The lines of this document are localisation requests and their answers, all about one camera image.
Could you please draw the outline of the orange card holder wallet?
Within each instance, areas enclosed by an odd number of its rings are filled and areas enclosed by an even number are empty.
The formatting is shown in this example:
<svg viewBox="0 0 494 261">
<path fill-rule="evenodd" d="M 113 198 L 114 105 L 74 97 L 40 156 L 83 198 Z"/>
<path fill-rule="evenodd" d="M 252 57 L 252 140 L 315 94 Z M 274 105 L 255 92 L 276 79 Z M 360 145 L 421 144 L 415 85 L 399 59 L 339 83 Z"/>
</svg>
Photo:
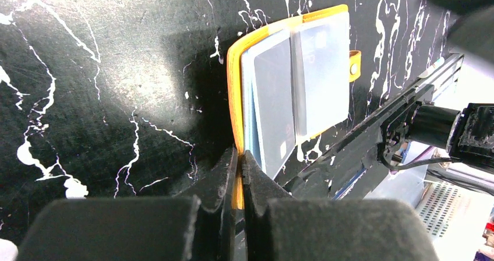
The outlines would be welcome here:
<svg viewBox="0 0 494 261">
<path fill-rule="evenodd" d="M 270 23 L 229 47 L 227 88 L 235 146 L 240 155 L 252 153 L 265 174 L 253 63 L 267 50 L 270 37 L 290 39 L 294 149 L 348 118 L 350 83 L 360 77 L 362 59 L 360 51 L 350 48 L 350 13 L 345 4 Z"/>
</svg>

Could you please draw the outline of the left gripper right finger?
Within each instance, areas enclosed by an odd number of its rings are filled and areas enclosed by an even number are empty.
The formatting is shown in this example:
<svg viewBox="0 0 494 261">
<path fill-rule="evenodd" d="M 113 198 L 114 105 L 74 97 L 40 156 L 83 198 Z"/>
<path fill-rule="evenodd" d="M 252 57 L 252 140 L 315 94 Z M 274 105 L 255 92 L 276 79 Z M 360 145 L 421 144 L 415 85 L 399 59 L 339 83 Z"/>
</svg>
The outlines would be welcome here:
<svg viewBox="0 0 494 261">
<path fill-rule="evenodd" d="M 416 211 L 398 200 L 296 199 L 242 157 L 249 260 L 437 260 Z"/>
</svg>

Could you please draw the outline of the grey credit card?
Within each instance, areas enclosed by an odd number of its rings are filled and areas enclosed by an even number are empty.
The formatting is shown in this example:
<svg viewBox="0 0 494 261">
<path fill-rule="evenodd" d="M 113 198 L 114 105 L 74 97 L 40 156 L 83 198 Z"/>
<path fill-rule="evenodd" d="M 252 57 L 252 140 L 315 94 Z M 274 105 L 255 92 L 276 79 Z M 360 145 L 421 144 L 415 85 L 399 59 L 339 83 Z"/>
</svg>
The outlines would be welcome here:
<svg viewBox="0 0 494 261">
<path fill-rule="evenodd" d="M 295 147 L 290 39 L 270 37 L 255 56 L 257 128 L 262 167 L 275 178 Z"/>
</svg>

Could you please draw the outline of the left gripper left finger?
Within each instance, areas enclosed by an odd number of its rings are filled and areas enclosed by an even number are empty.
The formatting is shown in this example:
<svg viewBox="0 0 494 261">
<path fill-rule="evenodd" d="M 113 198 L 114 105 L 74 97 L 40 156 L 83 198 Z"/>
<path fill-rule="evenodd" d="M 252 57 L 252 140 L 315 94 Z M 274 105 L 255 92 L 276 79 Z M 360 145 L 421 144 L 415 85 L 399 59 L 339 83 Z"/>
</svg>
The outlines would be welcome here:
<svg viewBox="0 0 494 261">
<path fill-rule="evenodd" d="M 50 203 L 18 260 L 232 260 L 238 161 L 228 148 L 208 176 L 175 196 Z"/>
</svg>

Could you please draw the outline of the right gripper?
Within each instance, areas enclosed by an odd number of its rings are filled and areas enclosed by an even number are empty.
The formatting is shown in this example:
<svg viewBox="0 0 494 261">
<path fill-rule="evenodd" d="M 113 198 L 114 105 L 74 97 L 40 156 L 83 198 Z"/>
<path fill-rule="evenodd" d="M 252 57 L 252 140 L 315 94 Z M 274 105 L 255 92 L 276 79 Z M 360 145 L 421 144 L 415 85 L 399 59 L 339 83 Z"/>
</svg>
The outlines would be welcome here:
<svg viewBox="0 0 494 261">
<path fill-rule="evenodd" d="M 447 33 L 454 47 L 493 64 L 493 0 L 427 0 L 458 20 Z"/>
</svg>

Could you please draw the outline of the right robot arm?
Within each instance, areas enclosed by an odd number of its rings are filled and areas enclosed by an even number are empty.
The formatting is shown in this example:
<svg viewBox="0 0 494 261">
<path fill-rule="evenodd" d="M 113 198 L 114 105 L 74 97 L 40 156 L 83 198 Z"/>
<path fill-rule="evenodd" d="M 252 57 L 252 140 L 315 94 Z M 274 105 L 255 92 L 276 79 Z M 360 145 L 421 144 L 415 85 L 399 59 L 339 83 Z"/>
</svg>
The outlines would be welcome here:
<svg viewBox="0 0 494 261">
<path fill-rule="evenodd" d="M 493 63 L 493 0 L 427 0 L 459 16 L 447 33 L 453 46 Z M 462 111 L 423 101 L 406 102 L 382 127 L 378 161 L 390 171 L 435 163 L 463 163 L 493 173 L 493 104 L 470 103 Z M 390 160 L 406 140 L 445 150 L 447 157 L 401 166 Z"/>
</svg>

